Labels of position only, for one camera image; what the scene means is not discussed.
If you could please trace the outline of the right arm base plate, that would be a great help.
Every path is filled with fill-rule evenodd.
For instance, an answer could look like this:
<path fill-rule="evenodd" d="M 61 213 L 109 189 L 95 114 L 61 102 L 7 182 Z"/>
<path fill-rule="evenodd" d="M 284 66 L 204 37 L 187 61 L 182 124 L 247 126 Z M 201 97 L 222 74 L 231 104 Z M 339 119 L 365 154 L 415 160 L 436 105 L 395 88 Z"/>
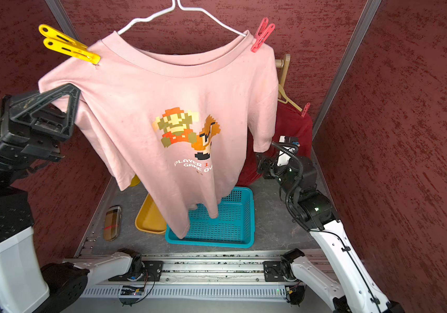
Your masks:
<path fill-rule="evenodd" d="M 294 277 L 287 262 L 265 261 L 263 262 L 263 273 L 266 282 L 290 282 L 295 284 L 301 282 Z"/>

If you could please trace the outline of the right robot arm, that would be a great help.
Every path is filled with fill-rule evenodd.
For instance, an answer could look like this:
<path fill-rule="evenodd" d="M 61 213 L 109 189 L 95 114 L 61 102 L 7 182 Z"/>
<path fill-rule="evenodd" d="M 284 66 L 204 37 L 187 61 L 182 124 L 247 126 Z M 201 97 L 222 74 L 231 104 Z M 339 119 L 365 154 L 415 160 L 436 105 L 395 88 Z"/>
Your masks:
<path fill-rule="evenodd" d="M 318 269 L 299 249 L 282 255 L 283 276 L 296 279 L 322 299 L 332 312 L 403 312 L 377 286 L 355 252 L 330 199 L 317 188 L 317 170 L 306 157 L 257 155 L 257 172 L 273 179 L 284 193 L 293 221 L 308 232 L 325 254 L 336 279 Z"/>

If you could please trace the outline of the yellow clothespin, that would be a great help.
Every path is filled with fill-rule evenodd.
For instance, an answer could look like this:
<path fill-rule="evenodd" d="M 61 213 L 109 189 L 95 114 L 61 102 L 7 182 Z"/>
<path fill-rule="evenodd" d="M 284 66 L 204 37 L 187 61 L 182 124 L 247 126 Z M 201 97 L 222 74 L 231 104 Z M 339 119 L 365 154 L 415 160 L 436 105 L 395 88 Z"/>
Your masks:
<path fill-rule="evenodd" d="M 97 65 L 101 60 L 98 54 L 88 51 L 88 46 L 72 39 L 51 26 L 41 24 L 38 30 L 45 38 L 43 44 L 47 49 L 89 62 L 93 65 Z"/>

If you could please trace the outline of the pink printed t-shirt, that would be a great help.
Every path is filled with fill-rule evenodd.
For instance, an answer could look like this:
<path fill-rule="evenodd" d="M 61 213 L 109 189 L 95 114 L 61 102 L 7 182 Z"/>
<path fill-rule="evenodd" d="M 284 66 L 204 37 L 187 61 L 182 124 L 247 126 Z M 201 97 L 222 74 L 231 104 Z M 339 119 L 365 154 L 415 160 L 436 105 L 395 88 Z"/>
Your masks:
<path fill-rule="evenodd" d="M 253 52 L 246 33 L 203 53 L 163 55 L 112 33 L 91 46 L 94 65 L 69 58 L 39 80 L 41 92 L 68 83 L 81 96 L 75 124 L 121 190 L 141 180 L 178 238 L 201 204 L 210 218 L 236 185 L 247 139 L 269 150 L 277 119 L 274 50 Z"/>

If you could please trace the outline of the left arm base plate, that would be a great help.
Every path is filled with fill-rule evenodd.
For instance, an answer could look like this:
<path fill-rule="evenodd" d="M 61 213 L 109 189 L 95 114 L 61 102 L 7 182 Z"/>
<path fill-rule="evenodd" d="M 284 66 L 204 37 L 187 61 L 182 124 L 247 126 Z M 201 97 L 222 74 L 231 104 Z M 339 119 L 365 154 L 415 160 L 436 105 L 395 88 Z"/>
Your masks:
<path fill-rule="evenodd" d="M 159 282 L 162 274 L 164 262 L 162 261 L 142 261 L 133 264 L 130 270 L 124 275 L 114 276 L 108 279 L 109 282 Z"/>

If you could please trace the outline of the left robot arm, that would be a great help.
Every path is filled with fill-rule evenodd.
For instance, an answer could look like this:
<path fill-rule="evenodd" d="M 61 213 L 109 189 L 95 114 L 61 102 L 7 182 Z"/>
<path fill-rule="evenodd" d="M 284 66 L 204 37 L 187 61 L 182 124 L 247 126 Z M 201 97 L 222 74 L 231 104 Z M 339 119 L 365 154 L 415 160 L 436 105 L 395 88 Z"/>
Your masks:
<path fill-rule="evenodd" d="M 80 89 L 7 95 L 0 109 L 0 312 L 61 312 L 83 292 L 116 276 L 146 279 L 141 255 L 122 249 L 100 259 L 40 266 L 34 218 L 19 179 L 61 160 L 73 134 Z"/>

